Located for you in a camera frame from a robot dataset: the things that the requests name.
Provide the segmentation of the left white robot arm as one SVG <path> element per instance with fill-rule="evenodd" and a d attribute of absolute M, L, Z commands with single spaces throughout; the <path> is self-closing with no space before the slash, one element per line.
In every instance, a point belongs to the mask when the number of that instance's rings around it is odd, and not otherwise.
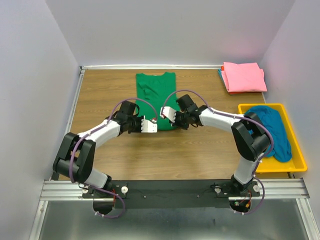
<path fill-rule="evenodd" d="M 101 124 L 83 132 L 68 132 L 64 135 L 53 162 L 53 171 L 74 182 L 93 186 L 93 191 L 101 198 L 113 190 L 112 177 L 93 168 L 95 151 L 108 140 L 122 133 L 140 133 L 143 116 L 140 107 L 131 102 L 121 103 L 119 110 L 108 116 Z"/>

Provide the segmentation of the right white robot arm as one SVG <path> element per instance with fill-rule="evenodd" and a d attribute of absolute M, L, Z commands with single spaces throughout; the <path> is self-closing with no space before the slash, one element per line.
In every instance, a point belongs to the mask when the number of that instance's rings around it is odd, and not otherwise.
<path fill-rule="evenodd" d="M 161 116 L 172 126 L 187 130 L 194 127 L 214 127 L 233 135 L 240 160 L 227 183 L 229 193 L 241 196 L 250 189 L 260 160 L 273 143 L 271 134 L 255 113 L 231 114 L 210 106 L 198 107 L 188 94 L 176 100 L 180 110 L 169 106 L 161 109 Z"/>

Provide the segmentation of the green t shirt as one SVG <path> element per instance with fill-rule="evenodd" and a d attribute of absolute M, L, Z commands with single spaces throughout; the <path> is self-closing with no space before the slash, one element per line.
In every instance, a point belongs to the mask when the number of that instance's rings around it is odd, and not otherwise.
<path fill-rule="evenodd" d="M 162 75 L 137 73 L 135 79 L 137 97 L 150 103 L 158 114 L 160 114 L 161 107 L 166 98 L 177 90 L 176 74 L 174 72 L 165 72 Z M 178 111 L 180 108 L 176 103 L 176 100 L 177 95 L 173 94 L 165 106 L 169 106 Z M 136 103 L 139 106 L 139 116 L 145 116 L 148 120 L 155 117 L 154 111 L 148 104 L 140 100 L 137 100 Z M 171 131 L 176 128 L 177 127 L 175 126 L 171 126 L 171 123 L 168 120 L 162 119 L 160 116 L 158 117 L 158 131 Z"/>

